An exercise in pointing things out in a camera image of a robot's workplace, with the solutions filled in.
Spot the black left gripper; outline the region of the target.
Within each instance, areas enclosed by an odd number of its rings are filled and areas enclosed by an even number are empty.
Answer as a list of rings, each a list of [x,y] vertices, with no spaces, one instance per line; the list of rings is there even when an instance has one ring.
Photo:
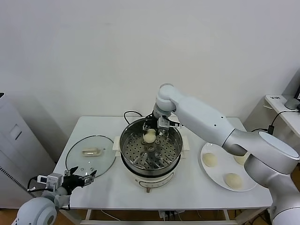
[[[93,183],[97,170],[93,171],[89,175],[84,176],[72,176],[74,172],[78,169],[78,166],[66,169],[64,172],[64,179],[62,187],[65,188],[68,194],[71,194],[72,191],[77,187],[83,187]]]

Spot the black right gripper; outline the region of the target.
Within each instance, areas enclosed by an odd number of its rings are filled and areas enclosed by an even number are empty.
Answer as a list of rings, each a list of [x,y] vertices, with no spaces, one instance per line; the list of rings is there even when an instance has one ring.
[[[157,128],[158,127],[158,118],[156,118],[153,112],[145,117],[145,122],[142,127],[143,135],[147,134],[150,128]],[[159,135],[162,137],[164,141],[168,140],[169,137],[169,130],[164,128],[158,129]]]

